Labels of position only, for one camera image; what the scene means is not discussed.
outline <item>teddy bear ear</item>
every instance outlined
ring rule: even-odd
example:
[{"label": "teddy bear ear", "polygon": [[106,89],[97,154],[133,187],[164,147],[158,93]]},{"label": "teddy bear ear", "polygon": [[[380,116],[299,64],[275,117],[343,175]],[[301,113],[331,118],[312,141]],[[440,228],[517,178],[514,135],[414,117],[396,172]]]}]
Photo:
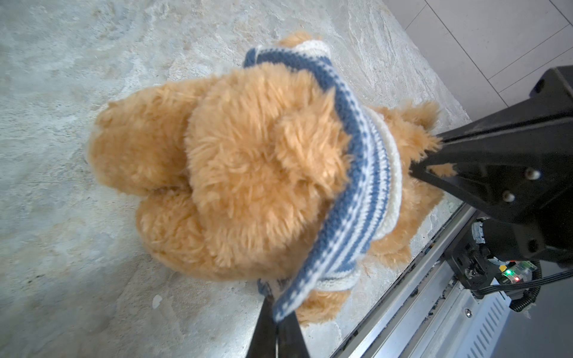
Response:
[{"label": "teddy bear ear", "polygon": [[283,116],[274,129],[274,154],[292,181],[307,180],[334,198],[348,182],[350,136],[334,111],[334,90]]}]

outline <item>white debris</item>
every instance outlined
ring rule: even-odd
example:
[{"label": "white debris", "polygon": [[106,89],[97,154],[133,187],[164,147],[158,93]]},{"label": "white debris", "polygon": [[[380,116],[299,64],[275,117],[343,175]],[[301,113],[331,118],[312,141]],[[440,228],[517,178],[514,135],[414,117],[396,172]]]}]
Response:
[{"label": "white debris", "polygon": [[153,298],[153,301],[151,301],[151,308],[156,309],[157,307],[159,307],[159,304],[161,303],[162,299],[163,297],[156,294],[155,297]]}]

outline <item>marble surface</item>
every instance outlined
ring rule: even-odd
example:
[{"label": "marble surface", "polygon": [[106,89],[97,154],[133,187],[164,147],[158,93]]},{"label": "marble surface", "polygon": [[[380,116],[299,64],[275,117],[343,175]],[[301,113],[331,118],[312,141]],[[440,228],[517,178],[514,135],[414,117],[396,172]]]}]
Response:
[{"label": "marble surface", "polygon": [[[0,2],[0,356],[245,353],[255,283],[203,282],[153,261],[135,230],[138,199],[94,181],[85,142],[108,100],[224,73],[299,29],[323,36],[365,103],[437,100],[437,132],[469,121],[381,1]],[[458,204],[433,211],[413,252]],[[329,356],[399,274],[364,265],[339,317],[304,331],[313,357]]]}]

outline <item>knitted sweater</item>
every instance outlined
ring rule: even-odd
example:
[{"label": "knitted sweater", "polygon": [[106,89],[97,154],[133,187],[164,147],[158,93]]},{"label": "knitted sweater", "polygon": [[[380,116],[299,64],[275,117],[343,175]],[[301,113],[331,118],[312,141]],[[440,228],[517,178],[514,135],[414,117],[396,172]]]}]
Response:
[{"label": "knitted sweater", "polygon": [[353,161],[350,182],[323,223],[302,268],[289,280],[260,282],[260,290],[275,297],[273,318],[280,322],[298,308],[311,290],[350,289],[360,277],[357,266],[373,239],[396,225],[402,199],[402,171],[394,138],[383,117],[363,107],[330,61],[330,49],[318,40],[293,49],[254,48],[244,67],[263,62],[308,70],[325,92],[335,88],[335,111],[352,136],[348,153]]}]

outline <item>bolt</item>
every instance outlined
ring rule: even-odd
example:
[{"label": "bolt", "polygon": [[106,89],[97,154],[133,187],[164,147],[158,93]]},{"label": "bolt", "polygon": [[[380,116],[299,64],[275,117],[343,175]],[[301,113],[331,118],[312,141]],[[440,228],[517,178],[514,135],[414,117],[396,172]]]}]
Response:
[{"label": "bolt", "polygon": [[506,203],[511,203],[515,200],[515,195],[513,195],[509,190],[504,191],[501,197]]},{"label": "bolt", "polygon": [[525,177],[527,178],[527,180],[538,180],[539,178],[541,178],[541,172],[533,168],[527,168],[525,170]]}]

